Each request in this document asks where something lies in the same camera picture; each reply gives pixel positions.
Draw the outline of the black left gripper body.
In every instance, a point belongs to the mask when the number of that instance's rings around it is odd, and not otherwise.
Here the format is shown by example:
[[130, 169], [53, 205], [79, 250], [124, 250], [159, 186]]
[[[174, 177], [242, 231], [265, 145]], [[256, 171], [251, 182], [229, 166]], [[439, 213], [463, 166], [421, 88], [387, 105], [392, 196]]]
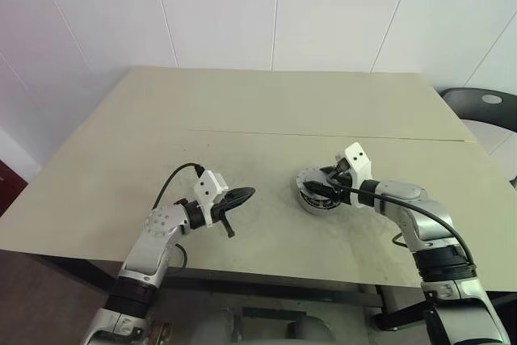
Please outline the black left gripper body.
[[228, 238], [235, 236], [235, 232], [231, 227], [226, 213], [235, 207], [235, 201], [230, 199], [224, 199], [220, 203], [212, 206], [210, 211], [211, 220], [214, 224], [220, 222], [227, 233]]

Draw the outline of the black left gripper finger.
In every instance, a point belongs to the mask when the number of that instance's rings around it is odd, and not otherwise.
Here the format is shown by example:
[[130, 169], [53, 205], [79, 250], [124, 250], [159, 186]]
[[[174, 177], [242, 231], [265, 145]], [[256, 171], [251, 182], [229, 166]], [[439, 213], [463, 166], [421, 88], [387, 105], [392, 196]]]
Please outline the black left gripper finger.
[[243, 205], [253, 193], [228, 193], [225, 196], [226, 208], [237, 208]]
[[227, 200], [247, 200], [255, 193], [253, 187], [239, 187], [229, 190], [225, 198]]

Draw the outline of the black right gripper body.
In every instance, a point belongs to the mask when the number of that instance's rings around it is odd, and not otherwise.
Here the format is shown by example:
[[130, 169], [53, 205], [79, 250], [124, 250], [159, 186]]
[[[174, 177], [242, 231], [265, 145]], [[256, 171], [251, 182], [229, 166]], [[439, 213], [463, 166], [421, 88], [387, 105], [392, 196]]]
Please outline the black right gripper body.
[[337, 192], [332, 200], [350, 200], [351, 192], [348, 190], [351, 187], [350, 163], [342, 160], [335, 166], [335, 171], [328, 173], [328, 180], [330, 186]]

